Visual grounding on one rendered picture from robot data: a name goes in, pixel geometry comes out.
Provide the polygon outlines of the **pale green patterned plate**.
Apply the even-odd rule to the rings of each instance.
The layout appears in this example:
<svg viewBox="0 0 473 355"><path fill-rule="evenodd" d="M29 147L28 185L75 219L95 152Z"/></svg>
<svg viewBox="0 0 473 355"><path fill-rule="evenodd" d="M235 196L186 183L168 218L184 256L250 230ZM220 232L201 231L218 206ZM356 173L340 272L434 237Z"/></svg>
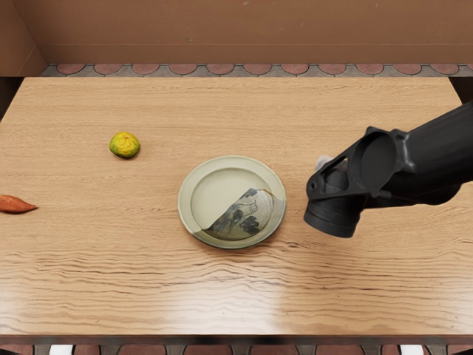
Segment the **pale green patterned plate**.
<svg viewBox="0 0 473 355"><path fill-rule="evenodd" d="M200 242L218 249L246 249L278 229L286 194L267 165L227 155L207 160L188 174L177 209L182 224Z"/></svg>

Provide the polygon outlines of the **yellow-green citrus fruit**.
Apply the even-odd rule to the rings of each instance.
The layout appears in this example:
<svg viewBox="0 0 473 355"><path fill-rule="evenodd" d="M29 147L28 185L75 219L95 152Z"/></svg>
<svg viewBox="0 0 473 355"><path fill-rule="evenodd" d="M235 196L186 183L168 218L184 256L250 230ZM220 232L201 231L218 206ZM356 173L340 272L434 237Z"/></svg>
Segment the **yellow-green citrus fruit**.
<svg viewBox="0 0 473 355"><path fill-rule="evenodd" d="M119 158L133 158L140 151L140 141L129 132L117 132L109 142L109 150Z"/></svg>

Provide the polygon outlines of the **orange sweet potato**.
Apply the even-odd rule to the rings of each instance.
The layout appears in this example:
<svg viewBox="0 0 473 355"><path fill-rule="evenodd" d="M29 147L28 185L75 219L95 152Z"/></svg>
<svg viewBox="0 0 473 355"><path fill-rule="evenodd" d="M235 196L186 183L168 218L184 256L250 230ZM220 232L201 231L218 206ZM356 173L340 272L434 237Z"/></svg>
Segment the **orange sweet potato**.
<svg viewBox="0 0 473 355"><path fill-rule="evenodd" d="M12 195L0 195L0 212L21 214L30 212L38 207Z"/></svg>

